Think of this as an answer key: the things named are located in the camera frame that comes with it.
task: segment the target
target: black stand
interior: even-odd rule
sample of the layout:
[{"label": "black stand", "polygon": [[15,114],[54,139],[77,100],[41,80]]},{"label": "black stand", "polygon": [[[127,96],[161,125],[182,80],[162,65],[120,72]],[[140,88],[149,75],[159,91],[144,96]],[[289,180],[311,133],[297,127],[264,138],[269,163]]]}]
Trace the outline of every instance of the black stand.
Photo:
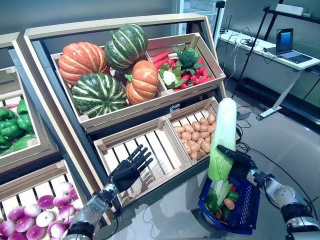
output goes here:
[{"label": "black stand", "polygon": [[220,9],[225,8],[225,5],[226,5],[225,1],[217,1],[215,3],[215,7],[218,9],[218,12],[216,13],[214,29],[213,29],[213,33],[212,33],[212,38],[213,39],[215,39],[215,34],[216,34],[217,26],[218,26],[218,19],[219,19]]},{"label": "black stand", "polygon": [[264,8],[263,8],[264,15],[263,15],[261,24],[260,24],[260,26],[259,26],[258,31],[256,32],[255,39],[254,39],[253,44],[252,44],[252,46],[251,46],[250,52],[247,53],[247,56],[248,56],[248,57],[246,58],[245,64],[244,64],[244,66],[243,66],[243,69],[242,69],[242,72],[241,72],[241,74],[240,74],[240,77],[239,77],[239,79],[238,79],[238,81],[237,81],[237,83],[236,83],[236,85],[235,85],[235,88],[234,88],[234,90],[233,90],[233,93],[232,93],[231,98],[234,97],[235,92],[236,92],[236,90],[237,90],[237,87],[238,87],[238,85],[239,85],[239,83],[240,83],[240,81],[241,81],[241,78],[242,78],[245,70],[246,70],[246,67],[247,67],[247,64],[248,64],[248,62],[249,62],[250,56],[251,56],[252,52],[254,51],[254,48],[255,48],[255,45],[256,45],[256,41],[257,41],[257,39],[258,39],[258,37],[259,37],[261,28],[262,28],[262,26],[263,26],[263,24],[264,24],[264,21],[265,21],[266,15],[268,14],[269,9],[270,9],[270,5],[265,5]]}]

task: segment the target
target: red onion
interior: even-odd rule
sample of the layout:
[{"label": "red onion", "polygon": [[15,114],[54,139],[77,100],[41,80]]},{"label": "red onion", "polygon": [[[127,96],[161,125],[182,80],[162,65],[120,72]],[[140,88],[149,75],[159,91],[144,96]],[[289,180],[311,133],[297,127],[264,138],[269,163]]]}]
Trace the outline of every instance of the red onion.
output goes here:
[{"label": "red onion", "polygon": [[73,207],[76,211],[80,211],[84,207],[84,205],[82,204],[80,199],[77,199],[77,200],[74,200]]},{"label": "red onion", "polygon": [[62,219],[66,219],[69,216],[73,215],[75,213],[75,209],[72,205],[68,204],[63,206],[60,210],[59,210],[59,217]]},{"label": "red onion", "polygon": [[63,222],[69,228],[72,221],[74,220],[74,218],[75,218],[75,215],[71,215],[71,216],[67,217]]},{"label": "red onion", "polygon": [[70,202],[70,197],[67,194],[58,195],[53,199],[53,205],[62,207]]},{"label": "red onion", "polygon": [[24,214],[30,218],[36,218],[41,213],[41,209],[37,204],[31,204],[24,208]]},{"label": "red onion", "polygon": [[21,219],[25,216],[24,207],[23,206],[15,206],[12,210],[8,213],[7,217],[11,221],[16,221]]},{"label": "red onion", "polygon": [[72,200],[77,200],[78,199],[78,195],[77,195],[76,189],[74,187],[69,190],[69,197]]},{"label": "red onion", "polygon": [[14,232],[8,237],[8,240],[27,240],[27,237],[24,233]]},{"label": "red onion", "polygon": [[60,239],[66,229],[67,226],[62,221],[56,221],[52,225],[50,225],[50,228],[48,227],[48,233],[50,236],[56,239]]},{"label": "red onion", "polygon": [[64,194],[68,194],[69,190],[72,189],[72,184],[70,182],[61,182],[58,184],[57,188]]},{"label": "red onion", "polygon": [[35,223],[41,227],[47,227],[56,219],[56,215],[52,211],[44,211],[40,213],[35,220]]},{"label": "red onion", "polygon": [[13,221],[4,221],[0,224],[0,234],[3,236],[10,236],[16,231],[16,224]]},{"label": "red onion", "polygon": [[34,223],[35,220],[33,218],[25,216],[24,218],[21,218],[18,221],[16,221],[15,230],[18,233],[24,233],[29,228],[31,228]]},{"label": "red onion", "polygon": [[27,232],[26,237],[28,240],[39,240],[41,239],[46,233],[45,227],[40,227],[37,225],[33,225]]},{"label": "red onion", "polygon": [[38,199],[38,206],[41,209],[52,209],[54,207],[54,196],[44,195]]}]

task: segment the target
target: robotic hand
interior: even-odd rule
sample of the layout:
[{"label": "robotic hand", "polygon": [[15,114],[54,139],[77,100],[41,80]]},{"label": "robotic hand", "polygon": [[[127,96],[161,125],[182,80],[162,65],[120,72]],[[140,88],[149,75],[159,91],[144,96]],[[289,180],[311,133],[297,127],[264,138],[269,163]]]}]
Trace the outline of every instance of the robotic hand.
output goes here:
[{"label": "robotic hand", "polygon": [[140,173],[152,162],[148,148],[139,145],[130,156],[123,160],[110,174],[106,186],[94,195],[79,211],[63,240],[92,240],[95,228],[102,215],[112,207],[111,201],[118,193],[131,187]]},{"label": "robotic hand", "polygon": [[288,235],[286,240],[319,240],[320,225],[308,209],[308,203],[290,186],[282,185],[274,176],[259,171],[251,157],[223,145],[217,149],[233,159],[231,173],[247,179],[265,194],[268,201],[281,211]]}]

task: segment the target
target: white desk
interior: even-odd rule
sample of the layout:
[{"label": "white desk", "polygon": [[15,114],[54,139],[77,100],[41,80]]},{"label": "white desk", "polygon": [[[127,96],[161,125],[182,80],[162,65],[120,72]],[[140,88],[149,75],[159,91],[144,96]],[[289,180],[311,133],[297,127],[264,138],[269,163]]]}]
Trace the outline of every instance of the white desk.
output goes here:
[{"label": "white desk", "polygon": [[[220,41],[226,42],[231,45],[236,45],[239,43],[239,48],[245,50],[245,51],[250,51],[251,47],[247,46],[245,44],[241,43],[241,40],[243,39],[255,39],[254,37],[250,37],[249,35],[245,35],[239,32],[231,31],[229,30],[227,33],[221,34],[220,35]],[[263,48],[265,48],[267,51],[268,49],[274,48],[276,45],[271,42],[267,42],[261,39],[256,40],[256,46],[253,48],[252,55],[256,56],[261,56],[266,59],[269,59],[269,61],[273,61],[275,63],[278,63],[278,65],[286,66],[286,67],[280,67],[276,66],[274,69],[266,69],[266,65],[254,65],[251,66],[252,69],[252,79],[265,85],[268,88],[271,88],[275,90],[276,92],[280,93],[280,97],[277,99],[275,104],[272,106],[272,108],[268,109],[267,111],[261,113],[260,115],[257,116],[258,120],[261,120],[265,118],[266,116],[278,111],[281,109],[280,104],[284,100],[284,98],[287,96],[291,88],[295,85],[296,81],[298,78],[301,76],[302,72],[311,66],[317,65],[320,63],[320,59],[317,58],[312,58],[312,59],[301,62],[299,64],[296,64],[294,62],[288,61],[284,58],[276,57],[270,52],[264,52]]]}]

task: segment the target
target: wall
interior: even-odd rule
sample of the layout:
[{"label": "wall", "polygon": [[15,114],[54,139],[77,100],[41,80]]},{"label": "wall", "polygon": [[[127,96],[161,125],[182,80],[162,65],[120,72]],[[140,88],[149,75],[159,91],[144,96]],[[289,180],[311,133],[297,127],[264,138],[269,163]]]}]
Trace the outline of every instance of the wall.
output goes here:
[{"label": "wall", "polygon": [[[134,16],[171,14],[177,11],[179,0],[15,0],[1,1],[0,35],[25,33],[27,28],[72,22]],[[147,27],[149,38],[171,35],[172,26]],[[107,32],[81,34],[47,39],[44,44],[50,53],[62,52],[72,42],[88,41],[104,45]],[[0,52],[0,69],[12,66],[7,52]]]},{"label": "wall", "polygon": [[[232,13],[232,21],[230,29],[240,32],[244,27],[248,27],[251,35],[257,34],[259,25],[263,18],[263,8],[265,5],[270,5],[270,9],[275,9],[278,0],[227,0],[224,11],[223,23],[227,14]],[[283,4],[305,7],[312,12],[313,17],[320,18],[320,1],[319,0],[284,0]],[[271,14],[266,16],[263,27],[259,34],[259,38],[263,39],[269,26]],[[270,32],[268,41],[276,43],[277,29],[294,28],[293,48],[304,54],[311,55],[320,59],[320,24],[293,19],[284,16],[277,16],[273,28]],[[296,84],[291,89],[290,93],[302,99],[306,96],[309,90],[317,82],[318,78],[308,73],[303,73]],[[305,99],[307,102],[320,107],[320,83]]]}]

